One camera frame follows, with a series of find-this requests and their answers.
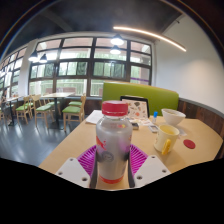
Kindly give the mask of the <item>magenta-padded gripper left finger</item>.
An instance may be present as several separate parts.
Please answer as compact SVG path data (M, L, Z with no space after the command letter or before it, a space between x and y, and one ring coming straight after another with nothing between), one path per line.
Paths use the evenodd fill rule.
M94 189L98 178L96 146L90 147L77 158L68 158L56 175L81 187Z

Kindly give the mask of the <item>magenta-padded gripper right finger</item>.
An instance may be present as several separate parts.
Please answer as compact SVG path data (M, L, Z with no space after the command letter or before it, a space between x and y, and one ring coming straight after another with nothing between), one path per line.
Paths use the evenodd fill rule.
M131 188L140 188L170 174L156 155L147 155L135 145L130 146L128 182Z

